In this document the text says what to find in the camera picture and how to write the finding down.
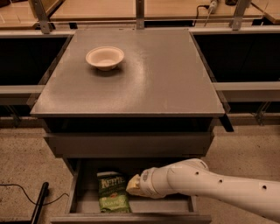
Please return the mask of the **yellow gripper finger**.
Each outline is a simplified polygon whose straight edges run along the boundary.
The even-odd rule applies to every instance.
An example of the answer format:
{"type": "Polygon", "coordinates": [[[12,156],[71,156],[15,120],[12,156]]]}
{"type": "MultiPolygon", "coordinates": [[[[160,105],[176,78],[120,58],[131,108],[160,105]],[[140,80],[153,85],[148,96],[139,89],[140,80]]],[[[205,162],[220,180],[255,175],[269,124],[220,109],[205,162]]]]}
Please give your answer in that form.
{"type": "Polygon", "coordinates": [[[141,194],[140,176],[138,174],[128,182],[126,192],[136,196],[139,196],[141,194]]]}

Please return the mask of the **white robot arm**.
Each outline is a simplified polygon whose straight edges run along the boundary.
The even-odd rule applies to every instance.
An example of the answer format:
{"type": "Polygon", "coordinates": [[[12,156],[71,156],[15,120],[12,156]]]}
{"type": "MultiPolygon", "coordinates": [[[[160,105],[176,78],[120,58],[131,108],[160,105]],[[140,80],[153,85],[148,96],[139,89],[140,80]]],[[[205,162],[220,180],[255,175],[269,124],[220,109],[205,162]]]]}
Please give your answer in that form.
{"type": "Polygon", "coordinates": [[[279,182],[220,175],[197,158],[147,169],[129,181],[126,191],[152,199],[175,193],[207,197],[280,222],[279,182]]]}

